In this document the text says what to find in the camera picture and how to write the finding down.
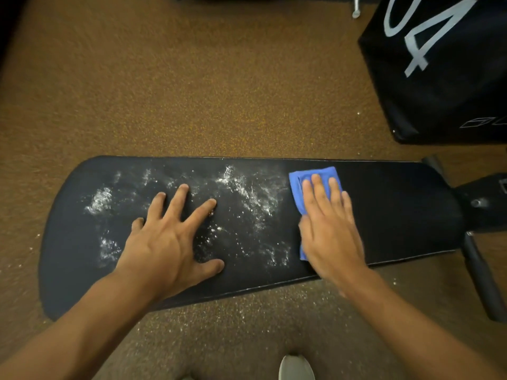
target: forearm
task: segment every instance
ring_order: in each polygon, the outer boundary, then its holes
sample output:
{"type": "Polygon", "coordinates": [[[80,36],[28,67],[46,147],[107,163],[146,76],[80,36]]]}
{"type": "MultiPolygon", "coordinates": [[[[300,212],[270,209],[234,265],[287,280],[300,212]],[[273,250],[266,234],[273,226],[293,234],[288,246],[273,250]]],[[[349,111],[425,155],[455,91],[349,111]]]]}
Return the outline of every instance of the forearm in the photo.
{"type": "Polygon", "coordinates": [[[95,283],[55,324],[0,367],[2,379],[92,378],[151,299],[117,274],[95,283]]]}
{"type": "Polygon", "coordinates": [[[364,268],[343,289],[359,313],[420,379],[500,379],[499,370],[364,268]]]}

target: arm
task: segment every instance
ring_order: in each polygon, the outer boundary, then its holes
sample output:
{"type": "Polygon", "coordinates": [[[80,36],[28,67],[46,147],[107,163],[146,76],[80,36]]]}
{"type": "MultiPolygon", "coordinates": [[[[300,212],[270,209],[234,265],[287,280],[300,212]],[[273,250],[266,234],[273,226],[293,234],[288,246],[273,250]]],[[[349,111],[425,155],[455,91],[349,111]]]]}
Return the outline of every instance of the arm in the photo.
{"type": "Polygon", "coordinates": [[[308,215],[303,249],[317,273],[333,282],[418,379],[505,379],[484,357],[394,293],[364,262],[363,243],[346,192],[330,179],[327,199],[318,175],[303,183],[308,215]]]}
{"type": "Polygon", "coordinates": [[[182,185],[162,216],[159,193],[132,232],[115,270],[46,331],[0,366],[0,378],[90,379],[132,327],[158,301],[206,280],[221,260],[194,261],[195,231],[216,205],[208,200],[180,222],[188,186],[182,185]]]}

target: blue towel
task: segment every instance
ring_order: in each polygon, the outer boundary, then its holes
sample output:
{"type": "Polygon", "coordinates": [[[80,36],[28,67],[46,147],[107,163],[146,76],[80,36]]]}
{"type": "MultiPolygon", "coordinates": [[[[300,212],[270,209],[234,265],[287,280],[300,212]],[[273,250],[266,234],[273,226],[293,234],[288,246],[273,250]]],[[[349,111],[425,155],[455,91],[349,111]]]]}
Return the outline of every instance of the blue towel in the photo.
{"type": "MultiPolygon", "coordinates": [[[[331,177],[334,177],[336,181],[338,181],[340,192],[342,191],[342,185],[340,184],[340,179],[338,178],[338,173],[336,173],[335,167],[329,167],[324,169],[312,169],[309,171],[297,171],[289,173],[288,179],[290,181],[292,195],[294,196],[295,206],[298,207],[299,213],[301,213],[301,215],[306,215],[305,203],[303,201],[303,181],[310,180],[311,182],[312,175],[315,174],[320,175],[328,198],[331,197],[331,189],[329,188],[329,179],[331,177]]],[[[302,246],[299,248],[299,258],[301,260],[308,261],[305,252],[303,252],[302,246]]]]}

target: brown speckled floor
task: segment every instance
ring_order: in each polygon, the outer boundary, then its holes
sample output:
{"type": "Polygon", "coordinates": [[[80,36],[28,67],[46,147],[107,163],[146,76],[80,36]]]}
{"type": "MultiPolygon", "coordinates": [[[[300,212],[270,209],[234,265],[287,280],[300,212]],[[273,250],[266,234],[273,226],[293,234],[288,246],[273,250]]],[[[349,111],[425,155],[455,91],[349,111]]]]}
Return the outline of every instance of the brown speckled floor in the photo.
{"type": "MultiPolygon", "coordinates": [[[[0,360],[49,321],[37,298],[45,218],[98,154],[408,159],[440,152],[453,183],[507,170],[502,146],[394,142],[351,6],[303,0],[29,0],[0,82],[0,360]]],[[[478,240],[507,294],[507,237],[478,240]]],[[[415,306],[507,366],[459,254],[380,269],[415,306]]],[[[275,379],[287,352],[319,380],[406,378],[323,282],[148,315],[97,378],[275,379]]]]}

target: hand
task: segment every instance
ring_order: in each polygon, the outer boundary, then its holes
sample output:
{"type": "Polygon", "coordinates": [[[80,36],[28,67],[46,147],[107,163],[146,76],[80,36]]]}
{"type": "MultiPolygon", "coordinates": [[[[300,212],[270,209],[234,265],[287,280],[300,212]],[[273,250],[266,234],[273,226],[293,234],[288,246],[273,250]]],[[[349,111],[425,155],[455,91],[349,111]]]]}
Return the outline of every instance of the hand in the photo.
{"type": "Polygon", "coordinates": [[[366,268],[363,242],[355,226],[352,202],[347,192],[340,194],[335,178],[329,179],[331,200],[319,175],[303,181],[303,199],[308,215],[299,223],[303,250],[323,279],[340,289],[353,273],[366,268]]]}
{"type": "Polygon", "coordinates": [[[192,242],[217,201],[213,198],[197,208],[184,222],[181,211],[189,190],[181,185],[164,216],[165,193],[155,196],[143,218],[132,223],[132,232],[118,260],[115,273],[126,274],[128,280],[146,288],[153,301],[174,296],[188,287],[216,275],[224,268],[219,259],[199,264],[194,260],[192,242]]]}

